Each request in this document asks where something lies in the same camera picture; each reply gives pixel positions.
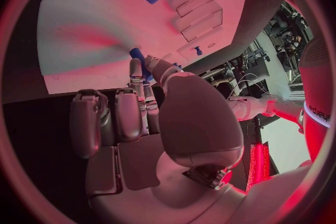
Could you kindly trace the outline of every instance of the machinery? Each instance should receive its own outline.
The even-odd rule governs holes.
[[[317,58],[309,57],[312,50],[319,51]],[[321,87],[331,92],[326,55],[321,38],[307,46],[300,62],[306,91],[314,88],[311,74],[323,70]],[[106,223],[215,223],[219,219],[250,223],[267,217],[266,209],[279,206],[286,197],[280,186],[293,190],[297,186],[293,182],[310,165],[242,193],[229,183],[231,169],[244,150],[238,120],[264,114],[297,123],[314,160],[330,121],[330,105],[311,95],[304,108],[273,96],[235,96],[227,101],[205,80],[165,60],[149,55],[144,62],[166,95],[160,113],[150,88],[144,90],[147,84],[137,58],[130,62],[129,88],[116,91],[114,111],[106,108],[106,96],[94,90],[80,91],[72,102],[72,144],[80,157],[89,158],[86,194],[92,209]],[[116,131],[110,115],[116,118]],[[269,191],[276,200],[269,198]],[[245,208],[261,202],[267,204],[261,212]]]

